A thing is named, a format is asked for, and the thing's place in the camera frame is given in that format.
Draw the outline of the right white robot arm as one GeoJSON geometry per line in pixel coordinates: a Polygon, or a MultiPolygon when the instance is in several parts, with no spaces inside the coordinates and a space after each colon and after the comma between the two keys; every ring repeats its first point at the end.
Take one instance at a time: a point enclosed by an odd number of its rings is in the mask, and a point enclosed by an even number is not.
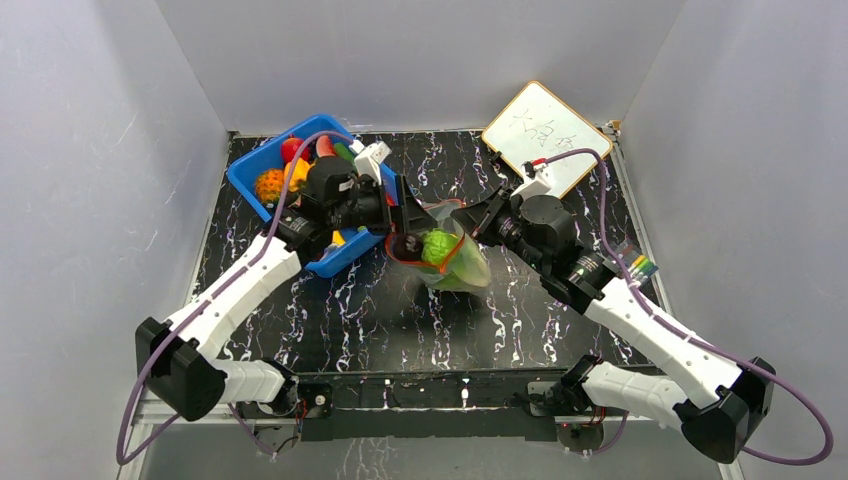
{"type": "Polygon", "coordinates": [[[677,321],[655,305],[641,308],[620,268],[578,242],[573,215],[560,199],[510,194],[500,189],[451,217],[477,242],[513,252],[551,297],[622,337],[665,374],[644,375],[585,355],[545,392],[543,404],[647,417],[680,431],[711,460],[733,462],[767,415],[771,381],[698,348],[695,335],[670,332],[677,321]]]}

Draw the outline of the clear zip top bag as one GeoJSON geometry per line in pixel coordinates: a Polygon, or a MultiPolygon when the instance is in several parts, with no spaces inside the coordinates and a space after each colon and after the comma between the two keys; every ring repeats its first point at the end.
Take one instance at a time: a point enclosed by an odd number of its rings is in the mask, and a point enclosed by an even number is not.
{"type": "Polygon", "coordinates": [[[384,242],[385,252],[430,289],[462,293],[486,289],[492,279],[489,263],[478,243],[451,216],[464,206],[459,199],[426,204],[437,227],[411,235],[392,233],[384,242]]]}

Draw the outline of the dark toy plum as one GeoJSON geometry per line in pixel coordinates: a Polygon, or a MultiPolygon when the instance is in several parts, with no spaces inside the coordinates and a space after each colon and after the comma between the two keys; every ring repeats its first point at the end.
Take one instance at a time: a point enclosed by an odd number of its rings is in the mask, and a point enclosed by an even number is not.
{"type": "Polygon", "coordinates": [[[424,242],[418,234],[398,234],[394,237],[390,250],[393,257],[398,261],[420,262],[424,250],[424,242]]]}

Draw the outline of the green toy lettuce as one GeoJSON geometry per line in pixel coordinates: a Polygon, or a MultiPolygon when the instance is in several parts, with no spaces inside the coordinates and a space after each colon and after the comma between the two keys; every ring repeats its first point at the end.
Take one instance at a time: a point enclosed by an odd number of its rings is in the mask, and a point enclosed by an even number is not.
{"type": "Polygon", "coordinates": [[[474,240],[466,238],[446,266],[446,273],[431,288],[475,293],[487,289],[491,283],[489,263],[474,240]]]}

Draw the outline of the green toy custard apple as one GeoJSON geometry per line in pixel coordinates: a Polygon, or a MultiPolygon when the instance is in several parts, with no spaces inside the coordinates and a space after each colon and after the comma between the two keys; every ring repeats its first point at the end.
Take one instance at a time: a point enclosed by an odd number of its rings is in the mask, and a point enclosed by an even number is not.
{"type": "Polygon", "coordinates": [[[441,265],[459,243],[459,237],[443,229],[433,229],[422,236],[424,250],[421,261],[441,265]]]}

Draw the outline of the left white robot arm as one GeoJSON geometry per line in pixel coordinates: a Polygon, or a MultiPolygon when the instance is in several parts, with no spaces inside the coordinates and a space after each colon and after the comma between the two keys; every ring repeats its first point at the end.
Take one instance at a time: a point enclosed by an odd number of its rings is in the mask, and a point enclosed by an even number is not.
{"type": "Polygon", "coordinates": [[[390,201],[379,166],[364,172],[341,157],[322,157],[298,190],[279,197],[265,232],[192,304],[163,322],[136,330],[139,374],[176,414],[196,421],[223,403],[255,402],[286,416],[299,402],[299,379],[274,360],[225,361],[231,335],[280,285],[321,259],[334,232],[364,227],[374,233],[422,233],[436,220],[414,198],[403,176],[390,201]]]}

